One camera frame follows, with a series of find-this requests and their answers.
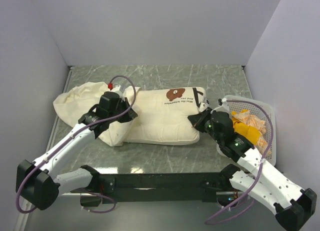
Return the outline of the cream pillow with bear print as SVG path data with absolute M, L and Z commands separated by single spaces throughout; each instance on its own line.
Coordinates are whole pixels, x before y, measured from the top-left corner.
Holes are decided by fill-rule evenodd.
M 200 132 L 188 120 L 207 108 L 202 87 L 176 87 L 158 90 L 136 88 L 132 109 L 137 113 L 124 139 L 127 143 L 191 145 Z

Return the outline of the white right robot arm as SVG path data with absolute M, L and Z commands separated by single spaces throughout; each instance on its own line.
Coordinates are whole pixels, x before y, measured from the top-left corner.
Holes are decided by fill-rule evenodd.
M 222 189 L 233 188 L 250 196 L 274 215 L 286 231 L 299 231 L 315 213 L 317 194 L 303 189 L 285 177 L 267 160 L 246 137 L 254 128 L 238 128 L 234 118 L 223 111 L 210 110 L 188 116 L 192 126 L 210 135 L 223 155 L 233 160 L 220 172 Z

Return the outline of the orange patterned cloth in basket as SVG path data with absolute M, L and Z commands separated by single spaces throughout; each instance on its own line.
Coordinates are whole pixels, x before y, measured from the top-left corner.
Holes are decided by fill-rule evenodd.
M 258 140 L 258 143 L 254 146 L 258 149 L 258 151 L 261 154 L 263 154 L 268 146 L 268 142 L 265 140 L 265 138 L 263 136 L 267 131 L 266 125 L 265 125 L 266 122 L 264 120 L 258 118 L 256 115 L 251 114 L 250 110 L 248 110 L 247 113 L 239 114 L 237 116 L 237 118 L 240 119 L 245 124 L 252 126 L 252 127 L 255 127 L 260 131 L 261 136 Z

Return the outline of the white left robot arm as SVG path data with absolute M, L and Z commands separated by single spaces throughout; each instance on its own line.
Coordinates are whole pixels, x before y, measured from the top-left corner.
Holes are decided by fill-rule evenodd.
M 75 171 L 59 174 L 75 152 L 97 139 L 111 128 L 111 124 L 129 124 L 138 115 L 120 92 L 106 91 L 97 104 L 83 114 L 74 128 L 53 148 L 34 161 L 22 161 L 16 173 L 17 210 L 24 214 L 20 198 L 29 201 L 34 208 L 45 210 L 62 194 L 82 189 L 93 194 L 101 187 L 100 173 L 83 165 Z

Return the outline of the yellow cloth in basket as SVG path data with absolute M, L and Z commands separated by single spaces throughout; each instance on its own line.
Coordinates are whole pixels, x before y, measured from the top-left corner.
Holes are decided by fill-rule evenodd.
M 231 112 L 232 115 L 232 123 L 234 131 L 242 136 L 244 136 L 248 141 L 250 141 L 253 145 L 258 143 L 259 138 L 261 137 L 260 131 L 246 123 L 242 122 L 240 119 L 237 118 L 238 115 L 242 113 L 237 113 L 235 111 Z

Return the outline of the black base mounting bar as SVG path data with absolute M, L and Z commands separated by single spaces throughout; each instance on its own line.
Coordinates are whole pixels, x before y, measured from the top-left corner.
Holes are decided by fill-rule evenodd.
M 122 202 L 202 201 L 236 190 L 218 172 L 102 174 L 89 190 Z

